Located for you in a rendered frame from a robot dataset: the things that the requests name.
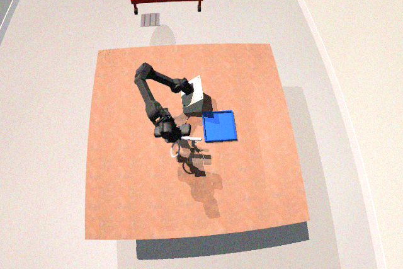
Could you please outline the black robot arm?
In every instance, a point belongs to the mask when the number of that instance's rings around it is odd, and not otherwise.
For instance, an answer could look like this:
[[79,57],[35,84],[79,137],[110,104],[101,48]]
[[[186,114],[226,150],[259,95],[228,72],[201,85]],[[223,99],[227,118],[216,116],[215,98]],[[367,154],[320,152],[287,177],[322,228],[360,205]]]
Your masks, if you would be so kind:
[[[171,92],[179,93],[182,91],[187,95],[194,92],[193,82],[189,83],[184,77],[183,79],[172,79],[160,72],[153,70],[152,66],[144,62],[135,71],[134,83],[137,85],[139,92],[145,101],[145,110],[147,117],[154,124],[159,126],[159,133],[166,143],[175,143],[178,140],[178,134],[173,129],[173,118],[167,108],[155,100],[146,79],[153,79],[163,85],[170,87]],[[160,118],[158,121],[156,119]]]

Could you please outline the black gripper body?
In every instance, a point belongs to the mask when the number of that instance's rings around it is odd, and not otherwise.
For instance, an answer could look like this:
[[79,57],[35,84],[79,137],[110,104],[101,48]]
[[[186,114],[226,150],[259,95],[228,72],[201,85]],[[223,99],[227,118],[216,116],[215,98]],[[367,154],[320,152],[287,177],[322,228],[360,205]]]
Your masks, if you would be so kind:
[[[173,129],[176,130],[176,133],[181,134],[182,136],[190,136],[191,132],[191,125],[188,124],[182,124],[182,126],[176,127],[177,124],[174,122],[173,118]],[[159,133],[159,126],[155,127],[154,129],[154,137],[155,138],[161,138],[161,134]]]

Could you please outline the grey cylindrical bar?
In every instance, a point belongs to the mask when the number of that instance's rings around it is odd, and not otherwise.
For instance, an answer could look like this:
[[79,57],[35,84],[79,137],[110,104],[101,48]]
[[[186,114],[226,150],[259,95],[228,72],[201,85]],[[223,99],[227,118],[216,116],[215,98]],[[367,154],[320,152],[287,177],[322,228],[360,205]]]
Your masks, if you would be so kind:
[[202,138],[201,137],[181,137],[181,140],[191,140],[191,146],[194,147],[195,143],[198,143],[195,141],[202,141]]

